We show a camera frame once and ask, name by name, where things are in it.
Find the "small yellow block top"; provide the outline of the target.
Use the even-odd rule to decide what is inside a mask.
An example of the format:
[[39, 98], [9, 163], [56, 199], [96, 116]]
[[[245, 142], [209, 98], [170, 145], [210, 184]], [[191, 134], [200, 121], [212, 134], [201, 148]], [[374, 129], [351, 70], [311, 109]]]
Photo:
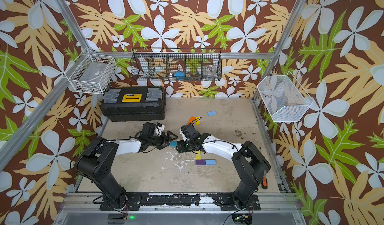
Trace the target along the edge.
[[200, 125], [200, 120], [201, 120], [202, 118], [201, 117], [196, 117], [196, 122], [195, 122], [195, 124], [196, 125]]

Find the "purple block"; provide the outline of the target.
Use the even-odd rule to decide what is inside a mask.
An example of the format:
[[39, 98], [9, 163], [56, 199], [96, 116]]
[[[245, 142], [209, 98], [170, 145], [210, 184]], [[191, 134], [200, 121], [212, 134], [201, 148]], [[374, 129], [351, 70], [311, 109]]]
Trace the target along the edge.
[[206, 160], [195, 160], [196, 166], [205, 166]]

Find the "long yellow block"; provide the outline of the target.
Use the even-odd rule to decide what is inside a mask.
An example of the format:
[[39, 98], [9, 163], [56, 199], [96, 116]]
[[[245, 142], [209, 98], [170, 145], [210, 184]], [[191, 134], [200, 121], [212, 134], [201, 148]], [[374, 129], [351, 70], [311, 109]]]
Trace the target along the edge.
[[196, 154], [196, 160], [201, 160], [202, 159], [200, 151], [195, 152], [195, 154]]

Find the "orange block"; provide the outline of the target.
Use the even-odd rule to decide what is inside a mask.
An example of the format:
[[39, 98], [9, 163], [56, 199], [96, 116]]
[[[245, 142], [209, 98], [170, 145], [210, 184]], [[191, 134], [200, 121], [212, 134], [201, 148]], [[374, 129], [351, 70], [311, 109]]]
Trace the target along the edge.
[[195, 117], [191, 117], [191, 118], [189, 119], [189, 122], [188, 122], [188, 124], [191, 124], [191, 123], [193, 123], [195, 119], [196, 119]]

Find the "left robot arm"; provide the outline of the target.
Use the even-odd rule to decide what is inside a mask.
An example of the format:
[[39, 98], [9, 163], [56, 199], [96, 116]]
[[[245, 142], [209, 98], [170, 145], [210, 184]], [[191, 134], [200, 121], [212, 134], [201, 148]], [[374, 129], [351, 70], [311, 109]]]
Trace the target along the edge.
[[108, 209], [123, 211], [128, 206], [128, 198], [126, 190], [111, 172], [114, 159], [119, 155], [144, 153], [149, 147], [158, 150], [166, 148], [178, 136], [170, 131], [164, 132], [164, 129], [165, 126], [160, 123], [145, 123], [141, 131], [128, 139], [96, 137], [75, 162], [74, 168], [101, 190], [102, 203]]

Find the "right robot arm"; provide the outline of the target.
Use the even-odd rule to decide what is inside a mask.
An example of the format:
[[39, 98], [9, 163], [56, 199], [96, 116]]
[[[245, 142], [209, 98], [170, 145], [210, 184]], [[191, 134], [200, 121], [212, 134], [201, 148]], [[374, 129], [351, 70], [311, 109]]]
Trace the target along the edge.
[[261, 151], [250, 141], [231, 143], [209, 133], [200, 134], [192, 124], [182, 126], [180, 133], [183, 139], [177, 143], [178, 153], [201, 151], [233, 162], [240, 183], [232, 193], [228, 206], [243, 209], [271, 169]]

